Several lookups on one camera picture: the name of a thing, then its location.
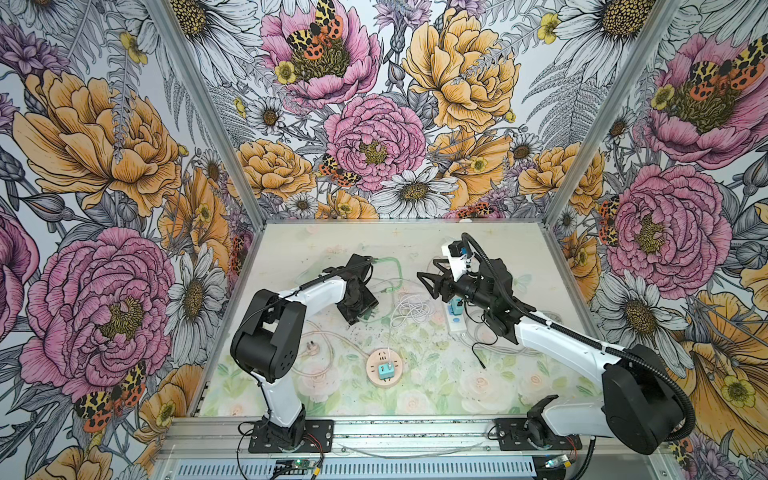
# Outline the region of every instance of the table surface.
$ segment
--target table surface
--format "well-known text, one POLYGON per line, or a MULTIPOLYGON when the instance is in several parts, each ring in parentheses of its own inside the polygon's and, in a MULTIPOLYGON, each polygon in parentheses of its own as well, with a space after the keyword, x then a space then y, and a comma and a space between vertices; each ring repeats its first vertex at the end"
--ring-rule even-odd
MULTIPOLYGON (((397 284, 396 262, 374 266, 369 283, 379 300, 376 311, 349 326, 335 306, 307 319, 300 356, 290 375, 307 415, 473 415, 525 413, 552 393, 592 397, 600 386, 543 354, 524 351, 505 355, 476 349, 452 339, 442 303, 432 300, 416 280, 441 245, 469 232, 491 258, 502 258, 514 278, 514 294, 563 324, 582 331, 576 310, 537 223, 280 223, 269 224, 242 300, 228 327, 227 338, 200 408, 202 416, 255 416, 265 411, 253 380, 234 364, 229 344, 251 297, 257 290, 287 290, 314 278, 328 266, 345 265, 353 253, 394 257, 402 267, 397 284), (393 307, 406 318, 388 316, 393 307), (388 346, 404 360, 404 372, 389 389, 374 386, 365 373, 370 353, 388 346)), ((431 266, 429 271, 436 272, 431 266)), ((477 309, 469 309, 479 319, 477 309)), ((492 342, 484 325, 468 321, 476 337, 492 342)), ((513 346, 500 339, 496 346, 513 346)))

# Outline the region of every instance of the red wire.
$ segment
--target red wire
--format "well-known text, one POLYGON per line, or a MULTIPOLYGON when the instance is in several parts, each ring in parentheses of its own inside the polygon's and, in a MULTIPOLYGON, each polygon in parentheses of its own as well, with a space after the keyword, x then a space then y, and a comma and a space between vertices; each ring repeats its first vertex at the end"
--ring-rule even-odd
POLYGON ((576 462, 576 459, 578 458, 578 450, 576 449, 576 445, 574 444, 574 441, 571 440, 571 437, 565 437, 566 440, 568 440, 568 443, 571 444, 571 447, 574 449, 574 459, 573 462, 576 462))

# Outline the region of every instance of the power strip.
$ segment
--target power strip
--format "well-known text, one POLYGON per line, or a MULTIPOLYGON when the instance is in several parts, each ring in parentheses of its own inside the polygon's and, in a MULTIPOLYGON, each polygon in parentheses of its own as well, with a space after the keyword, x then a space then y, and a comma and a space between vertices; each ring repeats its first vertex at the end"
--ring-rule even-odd
POLYGON ((455 339, 467 332, 467 322, 464 319, 464 300, 458 296, 451 298, 443 306, 445 311, 445 324, 448 326, 448 334, 455 339))

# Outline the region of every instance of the wall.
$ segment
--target wall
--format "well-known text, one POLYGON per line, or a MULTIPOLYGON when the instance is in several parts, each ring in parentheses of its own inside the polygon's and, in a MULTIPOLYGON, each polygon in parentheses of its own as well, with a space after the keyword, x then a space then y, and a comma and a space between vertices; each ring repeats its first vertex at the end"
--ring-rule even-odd
POLYGON ((3 477, 140 480, 253 228, 141 2, 0 12, 3 477))
POLYGON ((605 338, 656 349, 690 395, 688 478, 768 478, 767 18, 684 4, 613 113, 598 205, 554 225, 605 338))
POLYGON ((375 219, 540 217, 653 4, 172 5, 266 216, 375 219))

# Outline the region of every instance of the metal vent grille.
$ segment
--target metal vent grille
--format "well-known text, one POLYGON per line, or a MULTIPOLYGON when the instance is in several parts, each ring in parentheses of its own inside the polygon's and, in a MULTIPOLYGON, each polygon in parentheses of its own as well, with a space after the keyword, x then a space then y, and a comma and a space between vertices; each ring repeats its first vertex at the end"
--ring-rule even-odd
MULTIPOLYGON (((274 459, 246 459, 240 464, 251 480, 269 478, 274 459)), ((370 478, 530 478, 536 471, 531 457, 445 457, 390 460, 383 458, 327 458, 320 477, 349 480, 370 478)), ((306 478, 281 475, 281 479, 306 478)), ((235 460, 181 460, 176 480, 242 480, 235 460)))

